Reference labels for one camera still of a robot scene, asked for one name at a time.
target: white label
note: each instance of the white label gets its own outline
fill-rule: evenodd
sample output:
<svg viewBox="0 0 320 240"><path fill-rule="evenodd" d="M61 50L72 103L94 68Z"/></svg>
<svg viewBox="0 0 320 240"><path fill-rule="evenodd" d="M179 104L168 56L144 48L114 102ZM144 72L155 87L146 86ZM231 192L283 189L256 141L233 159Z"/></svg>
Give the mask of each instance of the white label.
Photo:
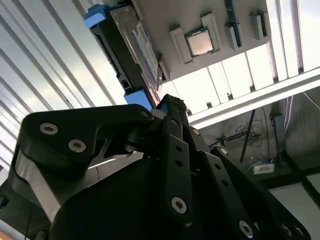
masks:
<svg viewBox="0 0 320 240"><path fill-rule="evenodd" d="M268 174L275 171L275 165L273 163L265 165L256 165L253 167L253 174Z"/></svg>
<svg viewBox="0 0 320 240"><path fill-rule="evenodd" d="M135 36L135 39L139 45L140 52L146 61L146 65L150 71L150 74L153 77L153 81L157 82L157 74L158 74L158 59L157 56L152 48L152 44L149 40L149 37L145 31L144 26L141 22L138 23L136 26L136 31L132 31Z"/></svg>

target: sticker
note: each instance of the sticker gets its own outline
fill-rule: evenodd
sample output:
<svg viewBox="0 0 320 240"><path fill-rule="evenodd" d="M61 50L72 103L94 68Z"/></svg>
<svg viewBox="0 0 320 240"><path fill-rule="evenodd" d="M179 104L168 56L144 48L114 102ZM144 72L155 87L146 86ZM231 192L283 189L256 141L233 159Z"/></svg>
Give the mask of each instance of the sticker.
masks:
<svg viewBox="0 0 320 240"><path fill-rule="evenodd" d="M136 26L137 32L132 31L133 36L138 44L139 50L143 56L144 62L149 69L149 72L153 78L153 81L157 83L157 74L158 74L158 59L155 54L152 44L149 40L149 37L145 31L144 26L141 22Z"/></svg>

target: screw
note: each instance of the screw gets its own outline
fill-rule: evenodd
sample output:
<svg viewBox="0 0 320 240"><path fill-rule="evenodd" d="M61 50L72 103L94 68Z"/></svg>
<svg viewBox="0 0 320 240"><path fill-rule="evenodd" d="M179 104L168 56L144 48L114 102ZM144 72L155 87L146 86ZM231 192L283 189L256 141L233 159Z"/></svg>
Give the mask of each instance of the screw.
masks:
<svg viewBox="0 0 320 240"><path fill-rule="evenodd" d="M144 117L146 117L146 118L149 117L149 114L146 113L145 111L141 111L140 113L141 113L142 116L144 116Z"/></svg>
<svg viewBox="0 0 320 240"><path fill-rule="evenodd" d="M174 119L171 119L171 122L174 124L174 125L178 125L178 122Z"/></svg>
<svg viewBox="0 0 320 240"><path fill-rule="evenodd" d="M180 197L174 196L171 200L171 205L179 214L185 214L187 211L187 205Z"/></svg>
<svg viewBox="0 0 320 240"><path fill-rule="evenodd" d="M82 153L87 148L86 144L79 139L71 140L69 142L68 146L71 151L76 152L76 153Z"/></svg>
<svg viewBox="0 0 320 240"><path fill-rule="evenodd" d="M290 230L286 225L284 225L284 224L282 224L281 226L282 226L283 230L285 231L285 233L286 233L290 238L292 238L292 237L293 237L293 234L292 234L291 230Z"/></svg>
<svg viewBox="0 0 320 240"><path fill-rule="evenodd" d="M221 152L223 155L228 155L228 152L227 152L224 148L220 148L220 152Z"/></svg>
<svg viewBox="0 0 320 240"><path fill-rule="evenodd" d="M301 236L301 237L305 237L305 234L304 232L300 229L300 227L298 226L294 226L295 230L298 232L298 234Z"/></svg>
<svg viewBox="0 0 320 240"><path fill-rule="evenodd" d="M40 125L40 131L47 135L55 135L59 129L53 123L45 122Z"/></svg>
<svg viewBox="0 0 320 240"><path fill-rule="evenodd" d="M197 129L192 129L192 132L195 134L195 135L197 135L197 136L199 136L200 135L200 132L197 130Z"/></svg>
<svg viewBox="0 0 320 240"><path fill-rule="evenodd" d="M246 223L245 221L240 221L239 227L240 230L244 233L244 235L246 235L249 239L252 239L254 237L254 231L248 223Z"/></svg>

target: corrugated metal wall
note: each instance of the corrugated metal wall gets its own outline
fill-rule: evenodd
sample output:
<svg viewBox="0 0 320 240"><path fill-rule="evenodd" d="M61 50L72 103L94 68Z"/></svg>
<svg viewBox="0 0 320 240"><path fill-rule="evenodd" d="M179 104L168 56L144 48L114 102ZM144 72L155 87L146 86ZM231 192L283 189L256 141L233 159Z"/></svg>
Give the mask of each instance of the corrugated metal wall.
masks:
<svg viewBox="0 0 320 240"><path fill-rule="evenodd" d="M95 2L0 1L0 161L32 112L126 104L83 14Z"/></svg>

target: blue plastic tab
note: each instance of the blue plastic tab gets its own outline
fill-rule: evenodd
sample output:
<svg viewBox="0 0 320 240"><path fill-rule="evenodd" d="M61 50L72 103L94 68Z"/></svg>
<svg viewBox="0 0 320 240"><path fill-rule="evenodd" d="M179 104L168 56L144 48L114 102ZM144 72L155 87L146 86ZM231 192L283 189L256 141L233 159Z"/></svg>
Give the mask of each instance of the blue plastic tab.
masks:
<svg viewBox="0 0 320 240"><path fill-rule="evenodd" d="M88 9L84 15L84 25L89 29L94 25L102 22L107 18L106 12L109 12L111 7L107 4L95 4Z"/></svg>
<svg viewBox="0 0 320 240"><path fill-rule="evenodd" d="M139 104L149 111L153 109L145 90L143 89L124 95L124 99L128 104Z"/></svg>

